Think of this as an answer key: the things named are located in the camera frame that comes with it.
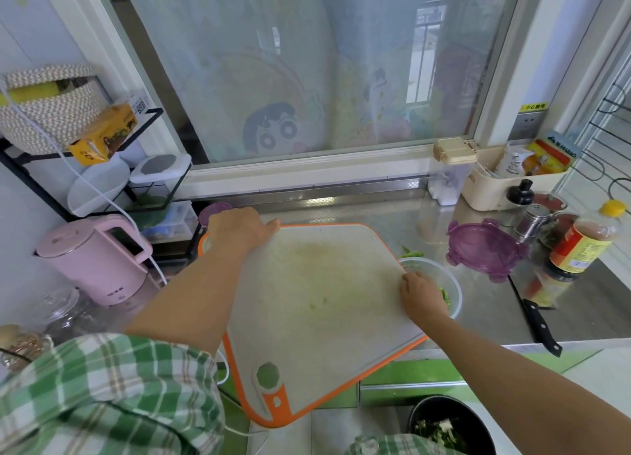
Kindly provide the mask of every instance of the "curtain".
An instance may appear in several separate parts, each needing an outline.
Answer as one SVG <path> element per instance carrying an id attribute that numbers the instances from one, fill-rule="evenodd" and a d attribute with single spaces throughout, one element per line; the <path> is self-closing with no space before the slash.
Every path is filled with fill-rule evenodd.
<path id="1" fill-rule="evenodd" d="M 466 134 L 507 0 L 130 0 L 211 162 Z"/>

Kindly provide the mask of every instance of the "sauce bottle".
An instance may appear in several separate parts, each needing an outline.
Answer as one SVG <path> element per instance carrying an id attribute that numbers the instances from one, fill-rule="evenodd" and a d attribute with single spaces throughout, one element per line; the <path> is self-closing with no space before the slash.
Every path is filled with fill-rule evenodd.
<path id="1" fill-rule="evenodd" d="M 579 217 L 550 254 L 550 262 L 572 274 L 580 274 L 622 232 L 618 217 L 627 209 L 622 201 L 607 201 L 597 212 Z"/>

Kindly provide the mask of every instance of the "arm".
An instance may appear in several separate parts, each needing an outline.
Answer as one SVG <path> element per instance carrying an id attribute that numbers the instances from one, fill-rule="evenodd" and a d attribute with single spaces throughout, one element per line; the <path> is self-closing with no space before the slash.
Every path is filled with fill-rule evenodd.
<path id="1" fill-rule="evenodd" d="M 245 257 L 279 228 L 280 220 L 264 225 L 253 208 L 211 216 L 210 250 L 163 287 L 126 333 L 187 344 L 214 355 L 228 326 Z"/>
<path id="2" fill-rule="evenodd" d="M 443 349 L 522 453 L 628 450 L 631 419 L 561 375 L 461 327 L 429 278 L 404 275 L 401 298 L 409 318 Z"/>

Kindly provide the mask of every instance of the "black bottle cap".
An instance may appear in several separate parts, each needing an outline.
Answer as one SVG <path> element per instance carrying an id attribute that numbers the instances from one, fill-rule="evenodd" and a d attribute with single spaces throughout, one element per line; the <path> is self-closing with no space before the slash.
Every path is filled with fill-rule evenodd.
<path id="1" fill-rule="evenodd" d="M 508 189 L 506 193 L 506 199 L 508 199 L 511 203 L 518 204 L 520 206 L 525 206 L 526 204 L 532 203 L 534 191 L 530 189 L 531 186 L 531 180 L 522 179 L 519 183 L 519 186 L 511 186 Z"/>

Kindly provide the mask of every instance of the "bottle label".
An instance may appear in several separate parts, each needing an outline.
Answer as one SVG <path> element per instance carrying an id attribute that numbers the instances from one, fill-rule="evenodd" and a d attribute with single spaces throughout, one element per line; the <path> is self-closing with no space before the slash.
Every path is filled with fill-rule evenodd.
<path id="1" fill-rule="evenodd" d="M 610 240 L 587 237 L 572 226 L 550 254 L 550 261 L 565 272 L 578 274 L 594 262 L 611 243 Z"/>

